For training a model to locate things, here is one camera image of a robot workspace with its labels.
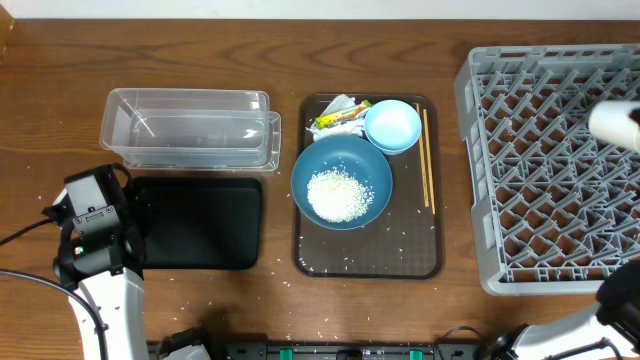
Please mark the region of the light blue small bowl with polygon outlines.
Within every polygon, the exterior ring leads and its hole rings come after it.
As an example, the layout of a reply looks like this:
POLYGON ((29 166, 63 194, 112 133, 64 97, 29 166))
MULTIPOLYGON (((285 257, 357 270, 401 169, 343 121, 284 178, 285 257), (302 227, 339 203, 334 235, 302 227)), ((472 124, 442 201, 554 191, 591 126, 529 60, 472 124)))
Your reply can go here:
POLYGON ((399 100, 374 104, 365 115, 367 139, 386 155, 397 155, 411 148, 420 138, 422 122, 418 112, 399 100))

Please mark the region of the white cup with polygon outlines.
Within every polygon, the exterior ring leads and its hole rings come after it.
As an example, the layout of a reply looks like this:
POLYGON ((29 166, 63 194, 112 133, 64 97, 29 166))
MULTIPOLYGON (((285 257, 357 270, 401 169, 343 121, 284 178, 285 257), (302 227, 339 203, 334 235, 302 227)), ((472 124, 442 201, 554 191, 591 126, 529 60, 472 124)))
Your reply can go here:
POLYGON ((598 140, 639 151, 639 102, 607 100, 589 112, 588 129, 598 140))

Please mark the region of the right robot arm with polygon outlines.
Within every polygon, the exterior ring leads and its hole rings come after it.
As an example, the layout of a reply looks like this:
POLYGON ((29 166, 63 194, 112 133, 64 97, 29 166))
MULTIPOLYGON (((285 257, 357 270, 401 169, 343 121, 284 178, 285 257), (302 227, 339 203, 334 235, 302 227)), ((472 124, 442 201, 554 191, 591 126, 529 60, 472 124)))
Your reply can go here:
POLYGON ((637 359, 639 263, 606 278, 596 303, 563 319, 524 324, 479 350, 477 359, 637 359))

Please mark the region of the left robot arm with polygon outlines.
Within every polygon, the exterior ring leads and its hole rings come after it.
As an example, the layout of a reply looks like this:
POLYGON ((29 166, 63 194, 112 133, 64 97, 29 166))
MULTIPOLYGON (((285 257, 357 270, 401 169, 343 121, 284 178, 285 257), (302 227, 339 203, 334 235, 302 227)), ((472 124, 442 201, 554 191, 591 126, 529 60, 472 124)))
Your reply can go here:
POLYGON ((42 214, 60 227, 53 261, 69 293, 86 359, 146 359, 146 245, 131 209, 133 178, 119 163, 64 179, 42 214))

